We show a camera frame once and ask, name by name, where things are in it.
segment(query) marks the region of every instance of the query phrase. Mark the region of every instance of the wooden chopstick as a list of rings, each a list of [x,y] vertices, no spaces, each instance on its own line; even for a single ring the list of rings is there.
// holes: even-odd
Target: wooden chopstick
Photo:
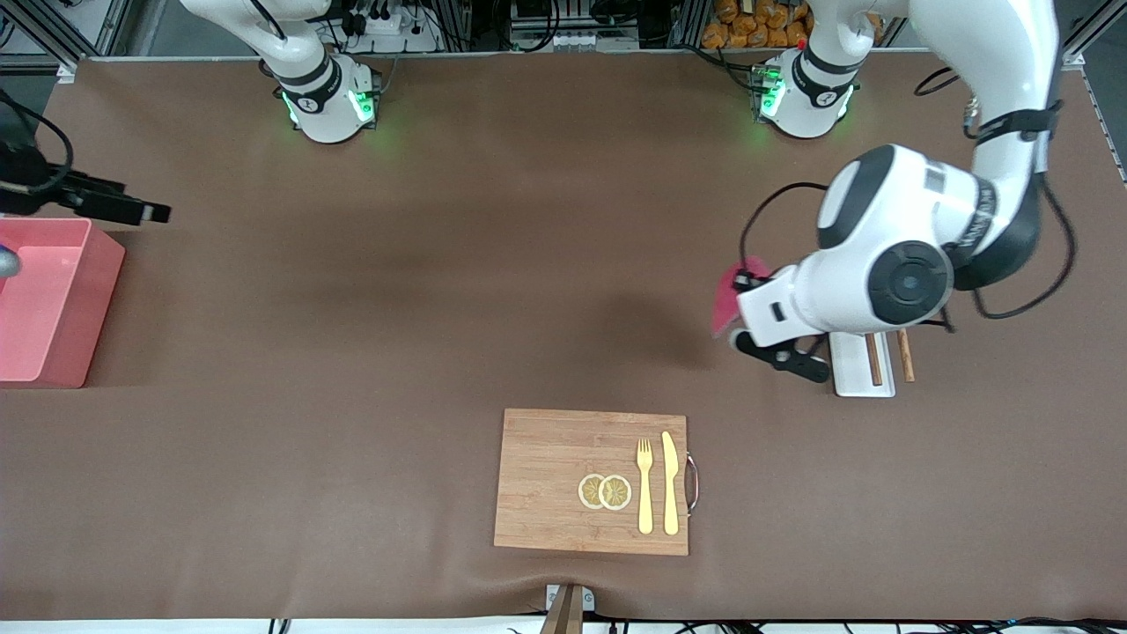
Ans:
[[[885,379],[880,376],[880,356],[877,355],[877,336],[872,333],[864,336],[864,346],[869,349],[869,373],[872,375],[872,385],[880,387],[885,385]]]
[[[896,343],[900,347],[900,367],[904,368],[904,382],[915,383],[915,367],[912,365],[912,347],[908,346],[908,332],[904,329],[896,331]]]

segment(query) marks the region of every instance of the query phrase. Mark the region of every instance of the gold fork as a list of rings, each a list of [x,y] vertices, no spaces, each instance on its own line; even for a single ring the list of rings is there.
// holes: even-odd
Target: gold fork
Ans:
[[[649,501],[649,470],[654,466],[654,452],[646,439],[638,441],[638,471],[641,473],[641,498],[638,500],[638,530],[654,533],[654,506]]]

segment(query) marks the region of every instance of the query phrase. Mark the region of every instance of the pink plastic bin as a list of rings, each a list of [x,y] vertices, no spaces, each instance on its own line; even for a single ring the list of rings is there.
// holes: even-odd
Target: pink plastic bin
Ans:
[[[0,217],[0,389],[82,387],[125,247],[85,217]]]

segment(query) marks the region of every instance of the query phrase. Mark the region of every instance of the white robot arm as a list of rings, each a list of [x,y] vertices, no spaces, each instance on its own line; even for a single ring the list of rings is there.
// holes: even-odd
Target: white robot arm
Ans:
[[[911,16],[921,38],[969,84],[984,123],[969,172],[884,145],[837,173],[818,214],[819,250],[738,295],[761,348],[903,329],[938,312],[952,288],[978,288],[1020,268],[1040,231],[1038,193],[1059,105],[1051,0],[810,6],[817,24],[809,45],[781,59],[787,83],[772,117],[781,130],[817,135],[837,119],[872,45],[870,10]]]
[[[231,32],[261,55],[282,84],[293,123],[321,143],[350,137],[375,120],[379,87],[372,69],[329,54],[308,24],[329,0],[180,0],[184,7]]]

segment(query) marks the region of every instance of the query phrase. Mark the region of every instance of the pink towel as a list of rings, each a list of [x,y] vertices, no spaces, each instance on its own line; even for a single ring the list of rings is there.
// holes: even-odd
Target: pink towel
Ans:
[[[736,301],[736,288],[731,286],[736,280],[736,273],[739,271],[739,262],[735,262],[725,270],[720,277],[720,283],[716,286],[716,302],[712,304],[712,338],[719,339],[724,331],[731,325],[739,316],[739,304]],[[748,256],[747,269],[756,277],[771,275],[771,269],[760,258]]]

